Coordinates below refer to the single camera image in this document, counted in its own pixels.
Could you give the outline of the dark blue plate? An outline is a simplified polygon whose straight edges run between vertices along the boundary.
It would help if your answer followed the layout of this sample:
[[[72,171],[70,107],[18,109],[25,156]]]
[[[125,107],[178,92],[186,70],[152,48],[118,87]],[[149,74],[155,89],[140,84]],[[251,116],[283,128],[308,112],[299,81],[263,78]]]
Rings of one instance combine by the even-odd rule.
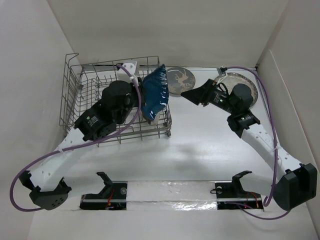
[[[153,122],[169,102],[167,70],[164,64],[157,67],[142,81],[144,105],[142,113],[147,120]]]

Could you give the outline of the grey plate with deer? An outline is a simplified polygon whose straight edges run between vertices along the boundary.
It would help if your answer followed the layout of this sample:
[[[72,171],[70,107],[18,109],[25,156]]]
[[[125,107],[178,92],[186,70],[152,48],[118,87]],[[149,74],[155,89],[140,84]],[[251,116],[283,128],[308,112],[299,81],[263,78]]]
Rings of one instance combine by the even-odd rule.
[[[184,67],[171,67],[166,70],[169,95],[180,97],[181,93],[192,90],[196,84],[194,74]]]

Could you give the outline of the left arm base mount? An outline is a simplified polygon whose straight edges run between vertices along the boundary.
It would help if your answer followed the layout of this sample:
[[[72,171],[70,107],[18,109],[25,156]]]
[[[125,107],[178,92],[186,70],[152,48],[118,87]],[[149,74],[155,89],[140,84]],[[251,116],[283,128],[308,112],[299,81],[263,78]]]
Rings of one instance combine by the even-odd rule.
[[[86,211],[121,211],[127,209],[127,181],[112,181],[105,172],[96,173],[104,187],[96,194],[82,195],[79,208]]]

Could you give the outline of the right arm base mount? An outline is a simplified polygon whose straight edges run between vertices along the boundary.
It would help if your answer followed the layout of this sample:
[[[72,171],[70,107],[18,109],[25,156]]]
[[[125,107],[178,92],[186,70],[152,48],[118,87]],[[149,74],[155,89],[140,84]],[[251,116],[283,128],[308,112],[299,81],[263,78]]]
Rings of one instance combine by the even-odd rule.
[[[210,193],[216,196],[218,210],[263,210],[263,201],[260,194],[244,191],[240,179],[251,174],[251,171],[242,171],[229,181],[214,183]]]

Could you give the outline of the cream three-section divided plate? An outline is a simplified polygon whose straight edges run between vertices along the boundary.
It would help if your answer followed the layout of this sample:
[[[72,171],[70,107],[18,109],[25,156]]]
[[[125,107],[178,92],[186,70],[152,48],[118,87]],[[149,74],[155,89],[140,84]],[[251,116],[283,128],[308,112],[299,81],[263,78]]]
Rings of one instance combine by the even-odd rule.
[[[160,115],[161,115],[161,112],[160,112],[160,111],[155,115],[154,120],[152,121],[152,123],[153,123],[154,125],[158,125],[158,124],[159,124]]]

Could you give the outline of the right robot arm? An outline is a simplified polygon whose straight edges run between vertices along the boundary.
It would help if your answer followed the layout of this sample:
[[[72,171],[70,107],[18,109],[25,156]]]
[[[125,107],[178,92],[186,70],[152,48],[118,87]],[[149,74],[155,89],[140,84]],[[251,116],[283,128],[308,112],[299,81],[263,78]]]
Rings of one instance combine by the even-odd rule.
[[[311,164],[303,164],[275,143],[260,120],[251,112],[251,89],[242,83],[228,91],[224,83],[208,79],[202,86],[181,93],[195,105],[212,104],[230,115],[230,129],[249,144],[273,170],[272,178],[265,178],[246,170],[232,177],[231,191],[237,197],[247,192],[268,196],[285,210],[313,199],[317,194],[318,171]]]

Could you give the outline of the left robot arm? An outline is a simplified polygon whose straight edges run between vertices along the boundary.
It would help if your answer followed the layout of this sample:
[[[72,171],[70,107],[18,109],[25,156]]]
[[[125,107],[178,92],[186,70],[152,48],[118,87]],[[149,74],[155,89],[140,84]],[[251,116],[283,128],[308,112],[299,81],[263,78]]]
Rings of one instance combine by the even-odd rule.
[[[107,198],[111,194],[112,182],[103,171],[93,176],[68,177],[67,173],[78,160],[97,144],[117,137],[131,124],[123,124],[131,109],[140,108],[142,96],[138,79],[113,81],[102,92],[101,99],[87,109],[74,123],[58,147],[34,162],[32,170],[26,166],[15,177],[30,189],[29,197],[36,210],[53,210],[68,198],[86,194],[97,194]]]

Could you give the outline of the cream plate with metallic rim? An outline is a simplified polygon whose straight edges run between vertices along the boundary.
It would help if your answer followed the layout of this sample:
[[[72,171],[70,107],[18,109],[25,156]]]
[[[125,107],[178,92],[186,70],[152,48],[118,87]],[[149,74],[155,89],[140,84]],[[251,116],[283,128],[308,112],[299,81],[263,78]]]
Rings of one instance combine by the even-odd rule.
[[[153,115],[152,114],[147,114],[147,113],[142,113],[143,118],[146,120],[146,122],[151,125],[152,122],[154,121]]]

